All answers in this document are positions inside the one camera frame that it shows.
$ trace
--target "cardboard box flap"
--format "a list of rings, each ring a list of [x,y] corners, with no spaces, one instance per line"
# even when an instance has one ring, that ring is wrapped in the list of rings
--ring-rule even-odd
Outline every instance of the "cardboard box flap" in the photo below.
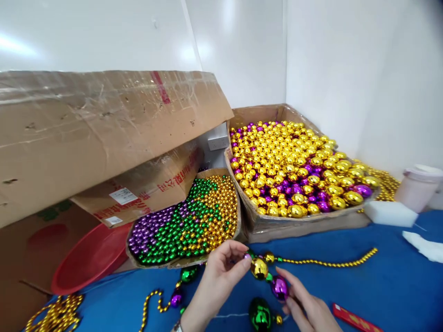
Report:
[[[0,73],[0,227],[233,116],[206,72]]]

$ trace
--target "large green bead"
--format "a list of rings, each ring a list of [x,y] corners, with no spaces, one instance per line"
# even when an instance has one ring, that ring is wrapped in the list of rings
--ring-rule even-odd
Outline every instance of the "large green bead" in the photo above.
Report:
[[[198,275],[198,266],[184,267],[180,272],[180,280],[184,284],[188,284],[195,280]]]
[[[249,306],[249,318],[257,332],[270,332],[272,324],[271,310],[265,299],[256,297]]]

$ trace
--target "red bowl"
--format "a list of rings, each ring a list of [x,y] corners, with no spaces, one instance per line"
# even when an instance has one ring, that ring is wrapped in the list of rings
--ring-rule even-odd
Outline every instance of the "red bowl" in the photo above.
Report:
[[[51,290],[57,295],[72,294],[114,272],[126,255],[126,238],[131,224],[108,229],[100,224],[86,234],[57,268]]]

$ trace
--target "pile of beads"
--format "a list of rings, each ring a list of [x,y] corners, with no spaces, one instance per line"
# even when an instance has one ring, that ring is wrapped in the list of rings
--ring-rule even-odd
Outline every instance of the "pile of beads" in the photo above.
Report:
[[[380,181],[368,166],[335,151],[335,140],[303,123],[271,121],[231,128],[231,168],[259,214],[303,218],[362,204]]]
[[[46,331],[74,331],[79,323],[80,318],[77,314],[77,308],[83,301],[83,295],[68,295],[66,297],[59,296],[57,301],[43,307],[28,321],[25,332],[46,332]],[[34,321],[44,311],[45,317],[34,324]]]
[[[183,202],[151,213],[134,224],[128,238],[133,257],[145,266],[203,256],[234,236],[237,197],[231,179],[195,179]]]

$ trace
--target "white sponge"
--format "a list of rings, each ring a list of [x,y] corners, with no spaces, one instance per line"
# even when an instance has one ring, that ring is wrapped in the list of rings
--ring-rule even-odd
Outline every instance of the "white sponge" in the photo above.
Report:
[[[374,224],[400,227],[412,227],[419,216],[400,202],[379,201],[371,201],[365,205],[365,214]]]

